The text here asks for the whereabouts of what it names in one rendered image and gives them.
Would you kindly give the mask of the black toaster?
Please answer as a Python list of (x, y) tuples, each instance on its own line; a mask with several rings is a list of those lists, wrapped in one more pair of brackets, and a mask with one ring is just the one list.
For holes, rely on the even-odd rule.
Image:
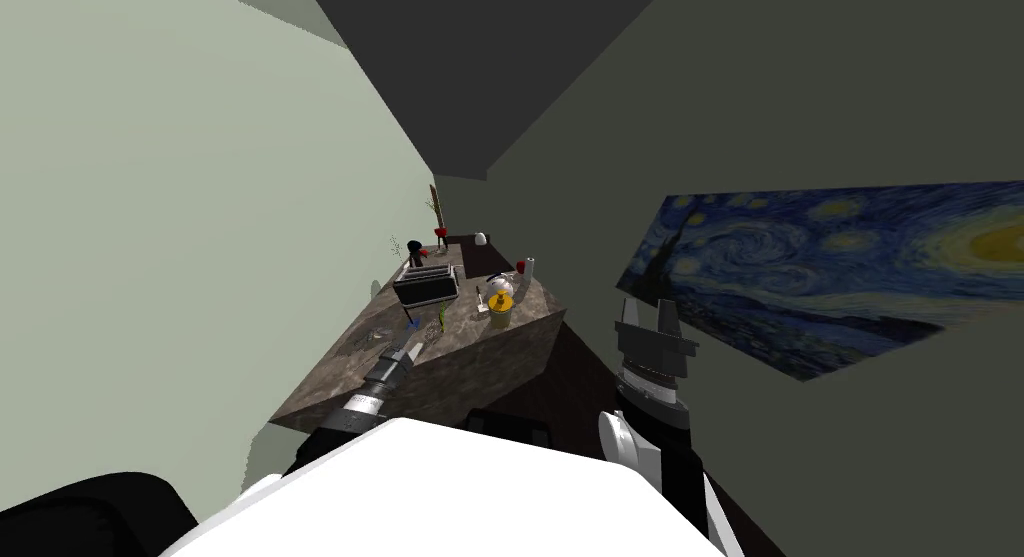
[(451, 264), (407, 267), (392, 284), (404, 308), (447, 302), (459, 297), (459, 278)]

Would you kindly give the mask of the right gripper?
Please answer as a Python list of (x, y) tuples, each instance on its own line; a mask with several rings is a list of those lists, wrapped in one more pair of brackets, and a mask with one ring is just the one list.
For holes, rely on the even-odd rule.
[(696, 356), (699, 344), (682, 335), (674, 301), (658, 300), (657, 328), (652, 330), (640, 326), (637, 300), (626, 298), (614, 327), (618, 351), (629, 365), (666, 382), (688, 376), (688, 359)]

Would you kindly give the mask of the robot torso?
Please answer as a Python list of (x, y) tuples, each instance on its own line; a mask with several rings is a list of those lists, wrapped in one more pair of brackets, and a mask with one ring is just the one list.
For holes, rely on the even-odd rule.
[(160, 557), (745, 557), (708, 479), (700, 532), (621, 412), (598, 427), (604, 460), (394, 419), (263, 478)]

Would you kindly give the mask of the blue swirling night sky painting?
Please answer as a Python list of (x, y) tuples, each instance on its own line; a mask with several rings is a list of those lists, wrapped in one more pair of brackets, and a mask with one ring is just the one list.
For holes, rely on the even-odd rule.
[(617, 286), (808, 381), (1024, 307), (1024, 180), (670, 195)]

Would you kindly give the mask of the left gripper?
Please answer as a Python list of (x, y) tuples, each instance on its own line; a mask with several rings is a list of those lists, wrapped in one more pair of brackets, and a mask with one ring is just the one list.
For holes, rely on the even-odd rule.
[(382, 352), (376, 365), (366, 375), (367, 383), (375, 383), (388, 389), (397, 388), (406, 379), (424, 347), (422, 342), (404, 349), (389, 348)]

